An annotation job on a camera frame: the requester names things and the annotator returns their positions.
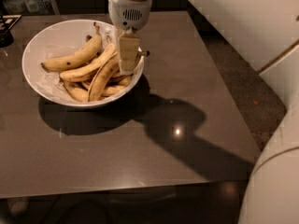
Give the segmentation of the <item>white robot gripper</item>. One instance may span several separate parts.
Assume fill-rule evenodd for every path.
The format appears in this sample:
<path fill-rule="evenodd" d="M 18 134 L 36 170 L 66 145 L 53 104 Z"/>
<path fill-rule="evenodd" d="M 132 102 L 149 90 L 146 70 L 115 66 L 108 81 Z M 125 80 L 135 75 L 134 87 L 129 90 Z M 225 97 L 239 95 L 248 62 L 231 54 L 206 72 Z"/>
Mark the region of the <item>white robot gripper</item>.
<path fill-rule="evenodd" d="M 151 5 L 152 0 L 108 0 L 109 17 L 115 25 L 111 30 L 112 41 L 118 48 L 123 75 L 132 74 L 136 68 L 141 39 L 135 31 L 147 24 Z"/>

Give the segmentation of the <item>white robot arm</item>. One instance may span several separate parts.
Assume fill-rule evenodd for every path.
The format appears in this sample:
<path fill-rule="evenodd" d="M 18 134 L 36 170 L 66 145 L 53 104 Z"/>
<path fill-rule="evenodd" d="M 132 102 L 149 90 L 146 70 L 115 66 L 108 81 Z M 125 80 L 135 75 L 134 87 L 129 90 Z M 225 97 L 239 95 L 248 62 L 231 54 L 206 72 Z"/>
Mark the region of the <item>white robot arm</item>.
<path fill-rule="evenodd" d="M 299 0 L 188 1 L 287 107 L 255 164 L 238 224 L 299 224 Z"/>

